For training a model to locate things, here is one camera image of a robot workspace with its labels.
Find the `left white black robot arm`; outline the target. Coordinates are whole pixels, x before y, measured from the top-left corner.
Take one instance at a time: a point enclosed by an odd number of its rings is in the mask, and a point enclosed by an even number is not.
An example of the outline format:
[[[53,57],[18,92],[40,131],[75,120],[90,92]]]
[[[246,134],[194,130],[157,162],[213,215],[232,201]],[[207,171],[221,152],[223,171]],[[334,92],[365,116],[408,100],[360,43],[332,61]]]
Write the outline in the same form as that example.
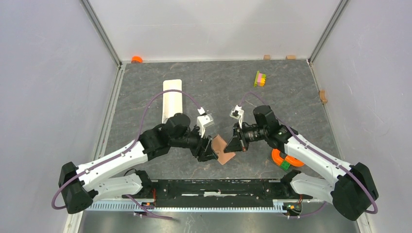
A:
[[[57,193],[63,198],[63,208],[68,214],[75,214],[96,201],[114,196],[150,196],[153,185],[146,173],[135,172],[125,177],[115,175],[166,155],[171,148],[189,149],[199,162],[218,159],[212,149],[212,138],[206,135],[206,128],[213,123],[210,114],[201,115],[197,117],[194,128],[190,128],[190,118],[177,113],[165,123],[144,131],[138,139],[123,148],[98,160],[78,166],[73,162],[62,165]]]

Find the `brown leather card holder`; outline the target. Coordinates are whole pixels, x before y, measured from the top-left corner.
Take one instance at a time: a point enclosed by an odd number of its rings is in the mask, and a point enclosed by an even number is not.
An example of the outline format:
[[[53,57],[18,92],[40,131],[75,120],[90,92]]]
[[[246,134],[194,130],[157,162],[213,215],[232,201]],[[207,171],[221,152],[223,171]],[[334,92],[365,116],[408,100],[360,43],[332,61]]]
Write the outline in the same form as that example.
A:
[[[218,142],[218,155],[219,155],[219,159],[218,162],[221,165],[225,165],[229,160],[233,159],[235,157],[235,153],[234,152],[230,152],[230,153],[224,153],[224,148],[227,145],[227,142],[218,134],[217,136],[217,142]]]

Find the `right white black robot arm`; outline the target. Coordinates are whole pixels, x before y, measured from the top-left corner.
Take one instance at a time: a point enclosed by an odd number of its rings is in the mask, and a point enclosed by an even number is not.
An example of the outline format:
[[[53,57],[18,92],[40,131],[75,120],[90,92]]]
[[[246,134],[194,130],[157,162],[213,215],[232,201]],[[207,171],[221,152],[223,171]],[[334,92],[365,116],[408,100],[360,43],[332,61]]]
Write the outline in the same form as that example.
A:
[[[287,198],[297,194],[309,195],[332,204],[345,218],[355,221],[362,214],[377,214],[379,197],[370,169],[363,163],[353,165],[340,160],[279,120],[269,105],[253,110],[254,124],[243,121],[244,110],[235,106],[230,116],[238,122],[224,152],[245,152],[251,142],[264,140],[268,146],[289,155],[320,175],[308,176],[291,171],[284,176],[281,193]]]

